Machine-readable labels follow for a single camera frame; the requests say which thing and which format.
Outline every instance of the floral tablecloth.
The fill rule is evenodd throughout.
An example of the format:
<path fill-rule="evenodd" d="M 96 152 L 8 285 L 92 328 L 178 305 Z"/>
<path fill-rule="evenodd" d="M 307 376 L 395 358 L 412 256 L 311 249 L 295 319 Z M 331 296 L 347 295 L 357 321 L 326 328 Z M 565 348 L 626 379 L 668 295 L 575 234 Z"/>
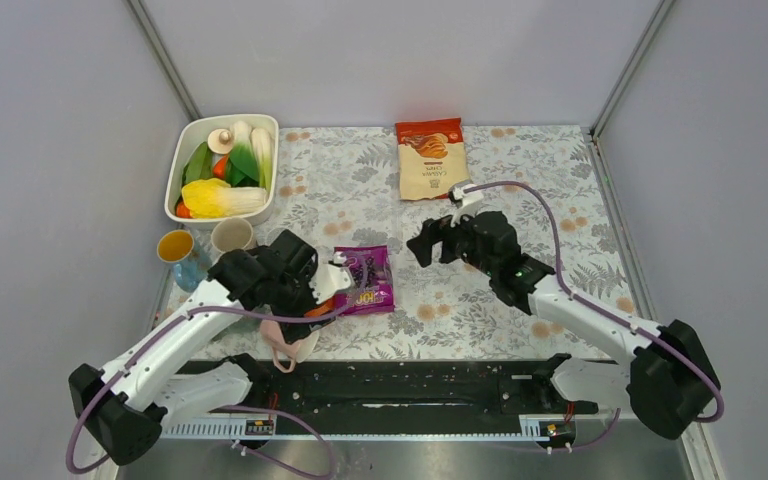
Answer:
<path fill-rule="evenodd" d="M 399 200 L 392 128 L 282 129 L 278 194 L 272 217 L 255 227 L 261 244 L 289 228 L 321 255 L 334 246 L 382 245 L 390 250 L 396 310 L 343 317 L 322 330 L 311 359 L 532 359 L 568 352 L 604 354 L 560 325 L 498 301 L 487 278 L 468 265 L 420 268 L 405 241 L 428 218 L 452 211 L 448 201 Z M 605 205 L 580 128 L 464 127 L 475 183 L 517 179 L 542 192 L 560 222 L 561 251 L 571 283 L 634 311 Z M 485 191 L 485 210 L 501 210 L 523 251 L 549 264 L 554 250 L 540 205 L 515 187 Z M 209 232 L 196 232 L 206 247 Z M 187 294 L 172 287 L 165 315 Z M 195 358 L 248 352 L 270 358 L 257 323 L 243 318 Z"/>

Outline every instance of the blue mug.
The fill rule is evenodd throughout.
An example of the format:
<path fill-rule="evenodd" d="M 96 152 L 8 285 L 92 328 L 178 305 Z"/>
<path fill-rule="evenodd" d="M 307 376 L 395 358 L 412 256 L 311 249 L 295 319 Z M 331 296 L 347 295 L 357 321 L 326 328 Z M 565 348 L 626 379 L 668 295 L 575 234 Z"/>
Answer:
<path fill-rule="evenodd" d="M 173 230 L 157 242 L 157 256 L 172 265 L 175 283 L 181 290 L 192 293 L 207 278 L 210 257 L 186 230 Z"/>

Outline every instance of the white cup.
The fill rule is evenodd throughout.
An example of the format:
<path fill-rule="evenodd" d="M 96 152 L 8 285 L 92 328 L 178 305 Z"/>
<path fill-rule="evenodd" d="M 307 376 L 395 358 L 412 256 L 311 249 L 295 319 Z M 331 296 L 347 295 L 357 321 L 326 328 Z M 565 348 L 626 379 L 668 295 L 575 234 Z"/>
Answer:
<path fill-rule="evenodd" d="M 243 218 L 231 217 L 219 222 L 210 234 L 210 243 L 221 253 L 239 248 L 250 250 L 257 246 L 254 229 Z"/>

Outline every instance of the cup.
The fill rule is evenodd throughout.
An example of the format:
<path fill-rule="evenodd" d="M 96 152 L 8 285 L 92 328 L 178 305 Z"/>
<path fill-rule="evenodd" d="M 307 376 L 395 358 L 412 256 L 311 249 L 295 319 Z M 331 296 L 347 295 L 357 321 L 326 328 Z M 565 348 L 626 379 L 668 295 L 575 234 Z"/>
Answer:
<path fill-rule="evenodd" d="M 220 253 L 241 248 L 250 250 L 257 246 L 254 229 L 244 218 L 231 217 L 219 222 L 210 233 L 210 243 Z"/>
<path fill-rule="evenodd" d="M 157 257 L 172 265 L 175 283 L 192 293 L 207 278 L 210 258 L 186 230 L 173 230 L 157 242 Z"/>
<path fill-rule="evenodd" d="M 296 365 L 304 362 L 313 353 L 316 342 L 319 340 L 319 330 L 312 332 L 306 338 L 296 340 L 288 345 L 284 341 L 284 335 L 281 333 L 281 326 L 278 322 L 264 320 L 260 322 L 260 334 L 267 344 L 272 348 L 272 364 L 275 368 L 290 373 L 296 369 Z M 278 352 L 283 353 L 289 360 L 290 366 L 285 367 L 278 358 Z"/>

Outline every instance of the purple snack bag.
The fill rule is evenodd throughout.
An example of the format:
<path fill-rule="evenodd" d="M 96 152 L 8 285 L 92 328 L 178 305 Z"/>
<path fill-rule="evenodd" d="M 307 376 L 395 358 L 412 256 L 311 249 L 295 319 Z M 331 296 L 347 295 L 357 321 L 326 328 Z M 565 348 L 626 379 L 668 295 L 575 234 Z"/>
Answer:
<path fill-rule="evenodd" d="M 393 274 L 390 271 L 390 259 L 387 246 L 378 247 L 334 247 L 334 252 L 346 252 L 349 268 L 355 285 L 363 280 L 363 268 L 360 262 L 366 264 L 366 285 L 354 305 L 346 309 L 343 315 L 364 315 L 368 313 L 392 312 L 396 309 L 393 299 Z M 336 307 L 340 308 L 349 301 L 349 293 L 338 293 L 334 296 Z"/>

